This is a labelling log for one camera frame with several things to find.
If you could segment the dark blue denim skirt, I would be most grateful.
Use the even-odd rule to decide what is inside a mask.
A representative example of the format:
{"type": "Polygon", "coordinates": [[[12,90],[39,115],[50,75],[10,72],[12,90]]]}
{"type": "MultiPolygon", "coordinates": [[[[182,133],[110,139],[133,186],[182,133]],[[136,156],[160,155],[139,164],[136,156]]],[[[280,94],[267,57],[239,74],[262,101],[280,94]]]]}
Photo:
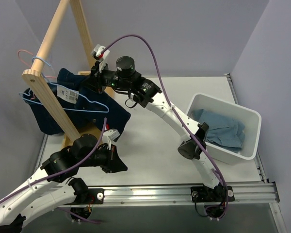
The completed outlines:
{"type": "MultiPolygon", "coordinates": [[[[80,94],[85,95],[89,100],[94,100],[107,105],[110,109],[109,113],[87,113],[87,112],[74,112],[65,110],[66,114],[74,124],[76,128],[83,128],[89,123],[94,123],[98,129],[103,128],[104,119],[107,119],[107,126],[110,129],[117,129],[120,134],[123,133],[127,122],[130,119],[131,114],[118,104],[113,98],[111,98],[107,93],[96,93],[87,88],[80,87],[81,82],[85,79],[85,75],[76,75],[68,71],[65,68],[61,68],[58,76],[57,82],[64,87],[72,90],[78,91],[80,94]]],[[[59,97],[57,97],[56,87],[48,84],[54,96],[59,101],[63,108],[72,109],[83,109],[85,110],[105,110],[104,107],[97,104],[90,104],[85,101],[85,99],[79,97],[76,104],[68,103],[59,97]]],[[[26,97],[27,99],[33,99],[36,102],[40,100],[33,94],[33,97],[26,97]]],[[[50,113],[46,110],[43,105],[33,104],[31,102],[25,101],[31,108],[35,119],[38,123],[40,130],[48,135],[54,135],[63,133],[64,131],[56,123],[50,113]]]]}

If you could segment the light blue wire hanger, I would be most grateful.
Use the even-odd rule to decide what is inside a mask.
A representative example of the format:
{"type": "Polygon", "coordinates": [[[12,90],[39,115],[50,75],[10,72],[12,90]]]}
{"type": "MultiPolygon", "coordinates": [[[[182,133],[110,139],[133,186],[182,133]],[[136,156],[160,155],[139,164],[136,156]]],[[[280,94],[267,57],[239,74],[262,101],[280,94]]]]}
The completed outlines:
{"type": "MultiPolygon", "coordinates": [[[[33,57],[32,58],[32,63],[35,60],[40,60],[45,65],[51,67],[51,65],[48,62],[46,62],[45,60],[43,60],[40,57],[37,57],[37,56],[33,57]]],[[[100,106],[102,106],[102,107],[105,108],[105,110],[85,110],[85,108],[83,108],[83,109],[63,108],[64,110],[74,111],[74,112],[87,112],[87,113],[109,113],[110,109],[109,109],[109,107],[107,105],[105,105],[105,104],[103,104],[101,102],[98,102],[98,101],[89,100],[85,95],[80,94],[76,90],[69,89],[67,87],[64,87],[63,85],[58,84],[58,83],[53,83],[43,73],[42,73],[42,77],[47,82],[47,84],[50,84],[50,85],[56,87],[57,97],[59,97],[60,99],[66,101],[68,103],[76,104],[77,103],[77,100],[79,99],[79,97],[81,97],[81,98],[85,99],[85,101],[88,102],[88,103],[90,103],[90,104],[97,104],[97,105],[100,105],[100,106]]],[[[43,105],[41,102],[39,102],[39,101],[36,102],[32,98],[31,99],[27,99],[27,98],[23,97],[23,96],[26,96],[26,97],[31,97],[32,96],[33,97],[33,92],[32,92],[32,90],[30,88],[29,88],[28,93],[20,92],[19,93],[19,96],[24,101],[31,102],[33,104],[43,105]]]]}

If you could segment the pink wire hanger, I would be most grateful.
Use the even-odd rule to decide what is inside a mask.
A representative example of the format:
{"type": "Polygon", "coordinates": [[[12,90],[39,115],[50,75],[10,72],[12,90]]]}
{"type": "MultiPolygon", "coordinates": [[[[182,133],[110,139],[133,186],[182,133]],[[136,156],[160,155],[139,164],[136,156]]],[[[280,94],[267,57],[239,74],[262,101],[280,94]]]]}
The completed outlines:
{"type": "Polygon", "coordinates": [[[32,58],[34,54],[28,50],[20,49],[17,51],[17,57],[26,67],[32,66],[32,58]]]}

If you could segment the light blue denim skirt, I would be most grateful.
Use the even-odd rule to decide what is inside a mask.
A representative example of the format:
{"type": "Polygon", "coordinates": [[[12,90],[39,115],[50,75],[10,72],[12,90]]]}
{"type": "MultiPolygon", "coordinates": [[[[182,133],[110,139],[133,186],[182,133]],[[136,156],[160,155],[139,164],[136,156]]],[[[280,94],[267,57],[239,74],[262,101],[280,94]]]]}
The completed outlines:
{"type": "Polygon", "coordinates": [[[205,109],[192,111],[192,118],[208,124],[207,142],[234,153],[243,149],[245,125],[242,122],[205,109]]]}

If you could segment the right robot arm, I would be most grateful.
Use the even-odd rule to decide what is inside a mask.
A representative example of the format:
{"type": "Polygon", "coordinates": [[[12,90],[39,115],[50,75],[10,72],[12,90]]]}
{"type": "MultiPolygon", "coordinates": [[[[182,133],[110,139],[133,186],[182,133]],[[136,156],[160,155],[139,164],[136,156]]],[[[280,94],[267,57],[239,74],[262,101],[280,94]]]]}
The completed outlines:
{"type": "Polygon", "coordinates": [[[173,105],[160,87],[135,70],[133,58],[118,58],[115,71],[109,70],[105,61],[96,61],[81,86],[99,94],[110,87],[159,116],[180,136],[182,142],[178,152],[195,165],[203,179],[206,196],[210,200],[227,196],[228,188],[223,175],[206,150],[208,125],[198,123],[173,105]]]}

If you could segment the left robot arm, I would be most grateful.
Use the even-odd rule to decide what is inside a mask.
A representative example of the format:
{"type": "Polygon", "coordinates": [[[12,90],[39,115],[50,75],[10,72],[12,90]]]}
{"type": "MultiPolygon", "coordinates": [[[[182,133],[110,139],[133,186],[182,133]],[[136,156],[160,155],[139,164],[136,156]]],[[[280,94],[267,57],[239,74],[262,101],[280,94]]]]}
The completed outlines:
{"type": "Polygon", "coordinates": [[[65,204],[103,201],[103,192],[91,194],[80,167],[100,167],[105,173],[127,171],[111,143],[84,134],[53,153],[26,182],[0,200],[0,233],[19,233],[32,220],[65,204]]]}

